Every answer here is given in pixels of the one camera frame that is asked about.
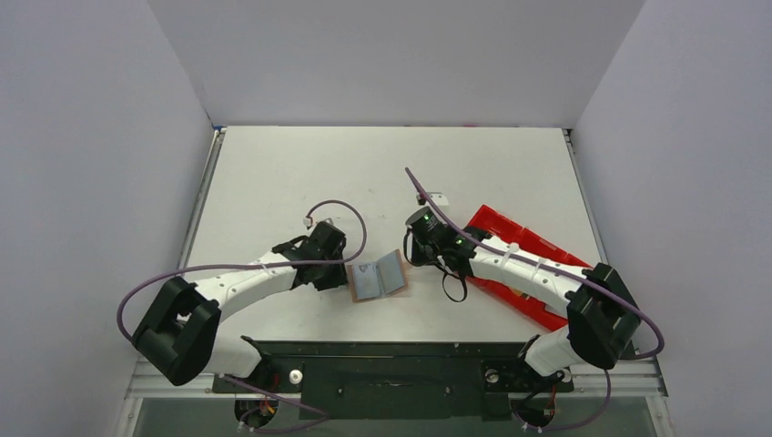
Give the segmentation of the brown leather card holder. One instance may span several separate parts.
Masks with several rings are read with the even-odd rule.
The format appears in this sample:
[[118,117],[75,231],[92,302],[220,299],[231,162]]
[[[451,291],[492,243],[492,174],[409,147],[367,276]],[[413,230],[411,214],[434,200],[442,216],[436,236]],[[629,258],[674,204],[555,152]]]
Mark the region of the brown leather card holder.
[[375,261],[348,265],[346,273],[354,303],[387,298],[409,287],[407,268],[399,249]]

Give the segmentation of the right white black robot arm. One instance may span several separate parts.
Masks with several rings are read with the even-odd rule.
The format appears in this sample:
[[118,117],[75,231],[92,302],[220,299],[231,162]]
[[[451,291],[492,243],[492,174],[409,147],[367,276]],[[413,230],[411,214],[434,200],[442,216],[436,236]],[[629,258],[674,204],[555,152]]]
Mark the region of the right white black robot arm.
[[405,222],[412,238],[409,262],[433,265],[460,280],[484,279],[520,291],[566,319],[558,330],[531,339],[519,358],[534,374],[549,377],[575,364],[611,370],[641,324],[615,271],[546,259],[469,226],[454,229],[428,207]]

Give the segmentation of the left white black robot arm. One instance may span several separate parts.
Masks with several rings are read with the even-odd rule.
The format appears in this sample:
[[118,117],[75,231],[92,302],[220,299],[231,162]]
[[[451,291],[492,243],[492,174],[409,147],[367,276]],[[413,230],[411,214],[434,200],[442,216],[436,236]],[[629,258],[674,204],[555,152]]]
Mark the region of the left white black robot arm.
[[345,245],[345,233],[322,221],[310,234],[275,246],[246,269],[197,281],[173,276],[129,341],[175,386],[201,373],[246,378],[262,356],[244,336],[219,333],[220,323],[278,293],[305,285],[328,290],[346,284]]

